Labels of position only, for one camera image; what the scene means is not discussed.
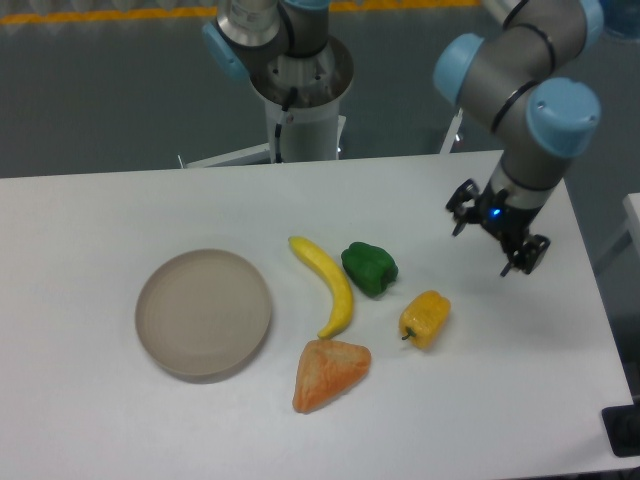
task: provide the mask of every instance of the pepper stem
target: pepper stem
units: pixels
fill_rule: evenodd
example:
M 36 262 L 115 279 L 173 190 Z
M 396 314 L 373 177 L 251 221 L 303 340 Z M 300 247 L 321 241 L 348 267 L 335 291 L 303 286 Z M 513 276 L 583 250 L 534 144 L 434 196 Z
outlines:
M 416 336 L 416 332 L 414 332 L 411 327 L 407 327 L 407 334 L 402 337 L 403 340 L 406 340 L 409 337 L 415 337 Z

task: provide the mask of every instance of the gray floor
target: gray floor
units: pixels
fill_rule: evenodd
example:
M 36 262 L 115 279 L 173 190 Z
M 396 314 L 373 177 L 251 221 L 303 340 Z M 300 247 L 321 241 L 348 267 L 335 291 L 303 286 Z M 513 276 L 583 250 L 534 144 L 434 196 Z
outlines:
M 0 27 L 0 177 L 177 168 L 266 141 L 262 105 L 209 58 L 204 19 Z M 347 158 L 436 153 L 453 107 L 434 90 L 435 60 L 458 35 L 499 34 L 480 8 L 335 13 L 356 63 L 343 103 Z M 560 74 L 603 105 L 589 151 L 568 177 L 596 255 L 640 192 L 640 46 L 603 38 Z M 465 151 L 500 148 L 471 120 Z M 640 260 L 627 249 L 599 279 L 623 361 L 640 362 Z

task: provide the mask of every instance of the black cable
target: black cable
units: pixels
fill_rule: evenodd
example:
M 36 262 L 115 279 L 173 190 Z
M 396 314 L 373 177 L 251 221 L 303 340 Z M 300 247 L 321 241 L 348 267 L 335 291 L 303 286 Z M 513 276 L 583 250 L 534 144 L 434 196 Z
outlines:
M 522 0 L 518 5 L 515 6 L 515 8 L 513 10 L 511 10 L 509 12 L 509 15 L 507 15 L 507 18 L 504 19 L 504 22 L 502 23 L 502 29 L 506 30 L 507 28 L 509 28 L 509 24 L 511 23 L 511 20 L 513 20 L 515 18 L 515 16 L 520 13 L 520 10 L 522 10 L 522 8 L 529 3 L 529 0 Z
M 549 75 L 551 75 L 556 69 L 556 50 L 553 47 L 553 41 L 551 40 L 551 37 L 549 37 L 549 35 L 547 35 L 546 32 L 543 32 L 542 30 L 540 30 L 538 27 L 536 27 L 531 23 L 519 23 L 518 25 L 516 25 L 516 27 L 527 28 L 542 39 L 545 46 L 547 47 L 547 52 L 549 52 L 549 63 L 551 64 L 550 66 L 551 71 L 549 72 Z
M 527 90 L 529 90 L 531 87 L 535 87 L 536 85 L 538 85 L 538 82 L 536 82 L 535 80 L 531 80 L 525 83 L 524 85 L 520 86 L 520 88 L 518 88 L 515 92 L 511 94 L 509 98 L 507 98 L 507 100 L 504 102 L 504 105 L 502 105 L 502 108 L 500 108 L 498 113 L 496 113 L 496 116 L 493 117 L 493 122 L 491 123 L 491 133 L 496 133 L 496 130 L 498 129 L 498 125 L 500 125 L 500 122 L 502 121 L 504 116 L 507 114 L 509 109 L 513 106 L 513 104 L 518 101 L 518 99 L 522 96 L 522 94 Z
M 280 135 L 282 135 L 282 119 L 285 117 L 285 113 L 287 113 L 289 111 L 289 107 L 291 105 L 293 105 L 293 103 L 296 101 L 296 98 L 298 97 L 298 89 L 296 87 L 291 87 L 291 89 L 289 90 L 289 95 L 287 95 L 287 98 L 284 100 L 283 104 L 282 104 L 282 114 L 280 115 L 280 120 L 276 123 L 276 132 L 275 132 L 275 148 L 276 148 L 276 155 L 275 155 L 275 163 L 282 163 L 282 154 L 280 153 Z

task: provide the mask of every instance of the yellow floor stripe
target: yellow floor stripe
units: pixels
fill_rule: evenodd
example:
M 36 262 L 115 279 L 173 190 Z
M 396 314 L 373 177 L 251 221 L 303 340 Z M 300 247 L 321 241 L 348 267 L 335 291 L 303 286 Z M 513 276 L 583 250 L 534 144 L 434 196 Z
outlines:
M 366 10 L 400 10 L 405 8 L 468 7 L 480 5 L 480 0 L 367 0 L 362 5 L 354 2 L 332 3 L 332 12 L 360 12 Z M 0 18 L 0 25 L 24 23 L 104 22 L 114 20 L 151 20 L 162 18 L 213 17 L 216 7 L 184 7 L 171 11 L 162 8 L 144 8 L 120 12 L 101 10 L 94 12 L 56 12 L 46 16 L 36 13 L 19 13 Z

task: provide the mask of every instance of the yellow bell pepper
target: yellow bell pepper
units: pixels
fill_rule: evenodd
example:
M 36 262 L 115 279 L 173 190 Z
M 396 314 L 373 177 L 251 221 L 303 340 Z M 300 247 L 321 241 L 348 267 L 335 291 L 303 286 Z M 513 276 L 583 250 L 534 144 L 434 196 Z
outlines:
M 451 302 L 434 290 L 421 293 L 400 315 L 402 340 L 426 348 L 436 338 L 447 320 Z

